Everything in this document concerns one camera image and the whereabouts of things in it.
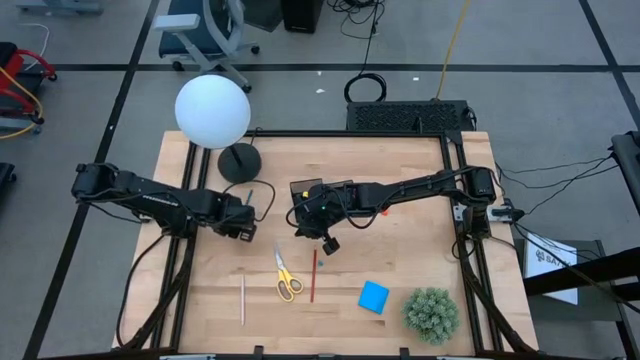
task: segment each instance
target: green plant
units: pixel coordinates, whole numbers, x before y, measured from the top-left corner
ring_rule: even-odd
[[[447,342],[460,325],[458,307],[444,289],[416,289],[404,303],[402,313],[405,326],[431,345]]]

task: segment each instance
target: black robotic arm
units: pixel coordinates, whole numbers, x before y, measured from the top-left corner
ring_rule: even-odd
[[[289,224],[298,229],[296,236],[322,238],[325,253],[331,255],[340,245],[328,230],[338,222],[346,219],[354,227],[365,229],[391,205],[445,196],[468,207],[466,228],[480,235],[488,231],[486,208],[496,199],[492,174],[488,168],[467,166],[389,185],[351,181],[323,184],[320,179],[296,182],[291,184],[294,206],[287,213],[287,222],[295,211],[298,224]],[[456,186],[458,179],[464,180],[466,191]],[[364,225],[352,220],[363,217],[370,218]]]
[[[138,218],[154,219],[167,235],[188,237],[198,225],[244,241],[256,232],[254,208],[233,195],[178,189],[106,163],[79,164],[76,171],[71,194],[78,202],[120,205]]]

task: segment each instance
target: blue cube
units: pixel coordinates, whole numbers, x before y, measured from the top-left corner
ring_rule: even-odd
[[[362,293],[360,293],[360,301],[358,301],[358,305],[377,314],[382,314],[384,304],[387,302],[388,296],[389,289],[372,281],[367,281],[364,283]]]

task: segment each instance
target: wooden tabletop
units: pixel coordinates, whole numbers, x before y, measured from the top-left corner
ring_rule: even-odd
[[[470,165],[493,168],[486,133],[463,133],[463,139]],[[432,174],[443,168],[437,139],[260,137],[254,145],[263,164],[258,179],[275,186],[275,203],[266,219],[257,224],[252,243],[220,237],[211,229],[199,231],[181,352],[252,353],[255,345],[263,345],[265,353],[271,354],[397,355],[400,347],[408,347],[412,355],[474,353],[460,264],[450,252],[455,235],[448,199],[434,197],[395,205],[388,216],[379,216],[367,230],[357,230],[347,222],[337,224],[331,234],[342,247],[329,257],[324,255],[320,241],[294,237],[295,229],[284,220],[292,206],[290,182],[322,178],[325,182],[351,179],[392,183]],[[187,149],[188,141],[181,132],[165,133],[154,179],[179,186]],[[219,153],[212,154],[207,188],[222,191],[229,184],[217,170]],[[266,186],[245,184],[230,192],[246,199],[250,189],[254,190],[251,205],[262,216],[271,196]],[[492,224],[492,233],[512,242],[507,225]],[[136,257],[158,234],[156,225],[142,226]],[[276,294],[276,241],[287,268],[305,285],[293,303],[283,302]],[[133,335],[158,301],[168,244],[165,240],[150,252],[133,277],[122,321],[125,339]],[[315,246],[323,266],[318,268],[315,301],[310,303]],[[486,240],[485,252],[496,305],[521,337],[537,348],[514,250]],[[246,279],[244,326],[240,321],[242,275]],[[382,315],[358,306],[367,280],[390,289]],[[460,309],[461,326],[443,346],[420,342],[403,325],[402,304],[414,289],[425,287],[447,289]],[[480,302],[478,309],[484,345],[490,349],[486,314]],[[164,344],[168,344],[173,315],[171,308]]]

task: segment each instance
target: black lamp stand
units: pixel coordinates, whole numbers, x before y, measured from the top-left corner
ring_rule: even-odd
[[[260,153],[250,144],[233,144],[224,149],[218,158],[220,174],[233,184],[255,179],[261,168]]]

